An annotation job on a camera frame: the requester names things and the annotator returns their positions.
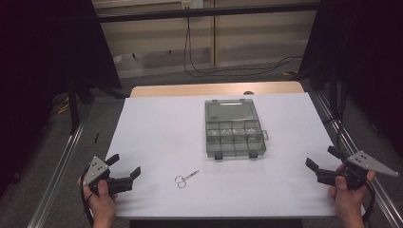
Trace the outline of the white wall socket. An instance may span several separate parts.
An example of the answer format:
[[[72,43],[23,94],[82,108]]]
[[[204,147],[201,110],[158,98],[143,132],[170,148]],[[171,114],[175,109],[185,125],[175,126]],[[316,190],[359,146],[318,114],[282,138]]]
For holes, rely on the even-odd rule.
[[[204,8],[203,0],[182,0],[181,4],[183,10],[197,10]]]

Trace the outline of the black curtain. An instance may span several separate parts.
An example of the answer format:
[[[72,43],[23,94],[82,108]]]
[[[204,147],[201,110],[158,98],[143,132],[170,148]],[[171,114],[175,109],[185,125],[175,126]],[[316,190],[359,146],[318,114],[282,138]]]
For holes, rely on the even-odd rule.
[[[336,81],[370,116],[403,157],[403,0],[318,0],[299,72],[313,89]]]
[[[53,99],[121,82],[92,0],[0,0],[0,197],[25,166]]]

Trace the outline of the white table sheet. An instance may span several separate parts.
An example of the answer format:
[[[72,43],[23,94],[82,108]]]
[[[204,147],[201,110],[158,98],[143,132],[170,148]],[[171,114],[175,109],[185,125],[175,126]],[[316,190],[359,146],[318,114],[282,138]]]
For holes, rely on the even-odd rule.
[[[334,201],[306,167],[340,162],[306,93],[255,95],[266,152],[251,160],[216,161],[205,152],[204,96],[131,98],[125,101],[108,152],[118,154],[111,174],[140,166],[130,192],[117,200],[126,219],[260,219],[328,217]],[[179,188],[175,178],[199,173]]]

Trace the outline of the person's left hand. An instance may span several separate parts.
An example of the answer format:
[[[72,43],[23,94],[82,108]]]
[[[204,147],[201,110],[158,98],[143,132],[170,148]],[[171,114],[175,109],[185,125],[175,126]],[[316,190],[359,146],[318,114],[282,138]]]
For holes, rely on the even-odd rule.
[[[116,204],[115,199],[118,195],[110,196],[108,193],[108,186],[105,180],[100,180],[98,183],[99,194],[92,194],[88,186],[83,186],[82,182],[78,180],[78,184],[83,188],[84,199],[86,205],[89,207],[93,217],[93,224],[96,220],[113,220],[116,218]]]

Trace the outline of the small silver scissors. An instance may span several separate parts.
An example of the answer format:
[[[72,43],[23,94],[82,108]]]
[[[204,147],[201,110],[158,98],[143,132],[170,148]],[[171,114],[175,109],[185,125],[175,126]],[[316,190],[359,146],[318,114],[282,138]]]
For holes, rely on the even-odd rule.
[[[186,181],[190,178],[192,178],[193,176],[197,175],[199,173],[199,170],[196,170],[194,172],[192,172],[191,174],[187,175],[187,176],[177,176],[175,178],[175,182],[177,183],[177,186],[179,188],[184,188],[186,186]]]

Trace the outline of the grey clear plastic organizer box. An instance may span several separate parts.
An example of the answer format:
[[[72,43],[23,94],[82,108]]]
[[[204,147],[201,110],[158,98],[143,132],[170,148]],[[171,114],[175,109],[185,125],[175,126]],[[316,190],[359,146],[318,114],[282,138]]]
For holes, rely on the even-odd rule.
[[[208,158],[264,155],[267,137],[252,99],[206,101],[204,111]]]

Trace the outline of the black horizontal bar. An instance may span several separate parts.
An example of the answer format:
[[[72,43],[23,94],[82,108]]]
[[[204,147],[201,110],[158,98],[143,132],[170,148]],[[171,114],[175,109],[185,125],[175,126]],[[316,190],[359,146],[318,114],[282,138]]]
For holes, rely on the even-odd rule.
[[[267,5],[267,6],[254,6],[254,7],[178,9],[178,10],[153,11],[143,13],[100,14],[96,17],[96,20],[99,23],[116,23],[116,22],[128,22],[128,21],[308,11],[308,10],[317,10],[319,7],[320,3],[316,2],[316,3],[298,3],[298,4]]]

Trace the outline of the wooden table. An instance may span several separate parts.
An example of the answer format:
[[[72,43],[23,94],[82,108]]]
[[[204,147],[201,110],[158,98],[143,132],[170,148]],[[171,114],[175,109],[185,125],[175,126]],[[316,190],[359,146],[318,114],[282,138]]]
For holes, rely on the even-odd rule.
[[[131,98],[165,96],[212,96],[243,95],[245,91],[256,94],[303,93],[299,82],[254,82],[196,85],[147,85],[136,86],[131,90]]]

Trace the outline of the aluminium floor rail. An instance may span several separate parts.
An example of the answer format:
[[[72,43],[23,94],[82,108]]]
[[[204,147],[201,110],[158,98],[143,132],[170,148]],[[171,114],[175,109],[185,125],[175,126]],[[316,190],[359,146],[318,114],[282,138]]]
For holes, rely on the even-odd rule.
[[[43,228],[51,206],[59,191],[62,178],[66,173],[68,163],[75,150],[75,147],[77,146],[78,141],[80,140],[83,128],[84,124],[80,123],[73,131],[73,133],[69,136],[67,145],[65,146],[62,156],[58,161],[58,164],[51,176],[46,191],[41,198],[39,205],[36,207],[27,228]]]
[[[320,111],[324,114],[322,122],[324,125],[329,124],[335,131],[335,143],[340,146],[342,150],[347,152],[349,155],[355,155],[359,152],[358,147],[351,138],[349,132],[344,127],[340,120],[337,120],[333,115],[330,102],[323,93],[314,94],[315,101],[320,106]],[[403,214],[401,214],[396,207],[392,198],[383,187],[378,179],[374,179],[372,187],[375,190],[375,200],[378,208],[385,216],[386,220],[390,223],[392,228],[403,228]]]

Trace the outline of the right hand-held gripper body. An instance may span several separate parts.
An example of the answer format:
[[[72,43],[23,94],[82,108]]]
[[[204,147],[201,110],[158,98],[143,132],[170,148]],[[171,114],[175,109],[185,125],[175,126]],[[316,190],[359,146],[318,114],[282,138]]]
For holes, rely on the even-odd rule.
[[[319,168],[316,172],[316,176],[318,182],[331,186],[336,185],[336,176],[342,176],[346,179],[348,188],[350,190],[356,190],[368,181],[367,175],[369,171],[375,171],[376,173],[392,177],[399,176],[397,171],[393,171],[391,168],[363,151],[358,151],[346,158],[346,161],[342,162],[342,168],[340,170],[332,171]]]

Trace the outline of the black metal stand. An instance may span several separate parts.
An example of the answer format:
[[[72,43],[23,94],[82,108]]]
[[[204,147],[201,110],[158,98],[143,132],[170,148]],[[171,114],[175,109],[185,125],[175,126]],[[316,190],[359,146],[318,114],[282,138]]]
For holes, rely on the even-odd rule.
[[[77,98],[80,98],[85,105],[91,105],[94,101],[89,81],[83,77],[70,77],[67,85],[67,96],[71,117],[70,134],[73,135],[80,125]]]

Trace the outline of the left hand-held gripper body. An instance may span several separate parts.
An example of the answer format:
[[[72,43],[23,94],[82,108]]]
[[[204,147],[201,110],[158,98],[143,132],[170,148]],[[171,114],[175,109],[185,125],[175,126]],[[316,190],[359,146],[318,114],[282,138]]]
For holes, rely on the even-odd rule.
[[[86,171],[83,185],[88,186],[90,191],[96,195],[99,194],[98,183],[100,180],[106,181],[110,195],[131,191],[134,180],[130,177],[120,179],[111,178],[110,166],[106,164],[106,161],[95,156]]]

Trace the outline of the person's right hand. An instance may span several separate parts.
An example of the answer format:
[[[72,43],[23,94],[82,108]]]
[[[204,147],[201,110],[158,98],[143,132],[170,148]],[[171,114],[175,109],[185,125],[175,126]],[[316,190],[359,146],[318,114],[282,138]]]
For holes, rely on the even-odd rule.
[[[366,185],[350,190],[342,176],[336,176],[336,185],[330,186],[329,195],[335,200],[335,213],[340,219],[361,219],[361,204],[369,188]]]

